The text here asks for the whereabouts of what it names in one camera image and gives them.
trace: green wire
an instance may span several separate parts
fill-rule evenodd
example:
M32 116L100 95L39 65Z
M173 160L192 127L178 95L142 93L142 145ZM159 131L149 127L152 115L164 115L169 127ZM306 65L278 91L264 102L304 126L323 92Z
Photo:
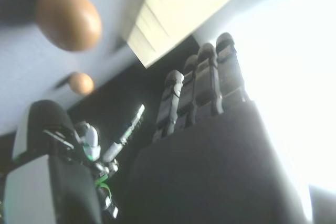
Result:
M104 176L96 179L96 181L94 182L95 186L98 186L99 184L103 183L108 178L109 178L109 175L105 174Z
M107 191L109 191L110 199L112 199L112 193L111 193L110 187L107 184L100 183L98 186L107 189Z

